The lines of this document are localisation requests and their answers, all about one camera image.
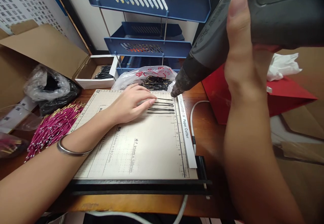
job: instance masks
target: red bag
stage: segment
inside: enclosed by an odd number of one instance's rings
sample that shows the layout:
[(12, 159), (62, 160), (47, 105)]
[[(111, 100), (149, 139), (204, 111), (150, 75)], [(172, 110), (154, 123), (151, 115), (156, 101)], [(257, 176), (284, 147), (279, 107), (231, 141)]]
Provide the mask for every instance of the red bag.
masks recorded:
[[(204, 79), (202, 84), (217, 122), (226, 124), (230, 112), (231, 94), (224, 76), (224, 65)], [(268, 93), (270, 117), (317, 100), (315, 96), (286, 76), (281, 80), (268, 81), (267, 86), (272, 88), (272, 93)]]

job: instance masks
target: pink cable bundle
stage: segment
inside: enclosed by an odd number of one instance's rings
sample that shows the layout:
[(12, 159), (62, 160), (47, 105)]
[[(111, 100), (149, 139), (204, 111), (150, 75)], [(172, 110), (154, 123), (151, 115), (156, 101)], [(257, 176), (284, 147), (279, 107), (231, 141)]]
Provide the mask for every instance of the pink cable bundle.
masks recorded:
[(25, 162), (40, 153), (44, 147), (51, 146), (66, 135), (84, 106), (85, 103), (69, 104), (64, 108), (57, 109), (51, 115), (46, 115), (31, 140)]

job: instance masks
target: white cable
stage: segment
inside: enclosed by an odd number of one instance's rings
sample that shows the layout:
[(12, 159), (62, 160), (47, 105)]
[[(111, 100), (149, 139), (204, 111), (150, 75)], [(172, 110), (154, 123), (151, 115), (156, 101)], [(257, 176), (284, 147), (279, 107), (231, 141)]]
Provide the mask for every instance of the white cable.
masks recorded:
[(190, 129), (191, 129), (191, 136), (192, 136), (192, 143), (193, 143), (193, 151), (196, 155), (196, 140), (195, 140), (195, 133), (193, 131), (193, 125), (192, 125), (192, 113), (193, 113), (193, 110), (195, 109), (195, 107), (199, 104), (199, 103), (202, 103), (202, 102), (209, 102), (209, 101), (199, 101), (199, 102), (196, 102), (196, 104), (194, 104), (194, 106), (192, 107), (191, 111), (190, 111)]
[[(175, 221), (173, 224), (179, 224), (183, 213), (185, 211), (186, 208), (186, 204), (188, 201), (188, 195), (185, 195), (182, 201), (182, 205), (180, 208), (180, 211), (178, 213), (178, 216), (176, 217)], [(152, 224), (149, 221), (145, 220), (144, 218), (134, 214), (134, 213), (130, 213), (130, 212), (118, 212), (118, 211), (89, 211), (86, 212), (87, 214), (93, 215), (93, 216), (125, 216), (125, 217), (129, 217), (132, 218), (134, 220), (137, 220), (138, 222), (142, 223), (142, 224)]]

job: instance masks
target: desk surface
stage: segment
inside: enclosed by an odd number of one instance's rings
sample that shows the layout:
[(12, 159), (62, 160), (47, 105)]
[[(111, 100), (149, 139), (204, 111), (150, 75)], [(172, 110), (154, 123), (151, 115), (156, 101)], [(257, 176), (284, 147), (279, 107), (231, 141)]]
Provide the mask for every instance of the desk surface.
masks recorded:
[[(87, 102), (93, 90), (83, 90), (79, 99)], [(183, 94), (187, 117), (193, 105), (201, 100), (207, 100), (201, 83)], [(238, 215), (231, 203), (226, 177), (222, 168), (222, 147), (225, 126), (218, 125), (212, 108), (208, 103), (196, 106), (193, 115), (197, 155), (205, 157), (207, 176), (213, 181), (213, 196), (207, 200), (204, 196), (189, 196), (184, 215), (198, 217), (214, 217), (237, 219)], [(14, 135), (31, 139), (33, 132), (14, 132)], [(0, 159), (0, 179), (18, 168), (26, 154), (13, 159)], [(50, 207), (49, 211), (90, 211), (110, 210), (127, 212), (148, 212), (177, 214), (183, 196), (173, 195), (61, 195)]]

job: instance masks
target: bracelet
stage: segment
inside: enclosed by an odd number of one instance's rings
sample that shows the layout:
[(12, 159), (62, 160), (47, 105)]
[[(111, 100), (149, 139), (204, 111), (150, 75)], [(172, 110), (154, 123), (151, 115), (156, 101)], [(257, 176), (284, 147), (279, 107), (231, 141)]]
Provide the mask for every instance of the bracelet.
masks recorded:
[(57, 149), (63, 153), (63, 154), (66, 154), (66, 155), (71, 155), (71, 156), (85, 156), (85, 155), (88, 155), (90, 152), (92, 152), (92, 150), (89, 150), (87, 152), (74, 152), (74, 151), (69, 151), (68, 149), (64, 148), (62, 146), (62, 139), (64, 139), (64, 137), (67, 136), (67, 135), (64, 135), (58, 142), (57, 142)]

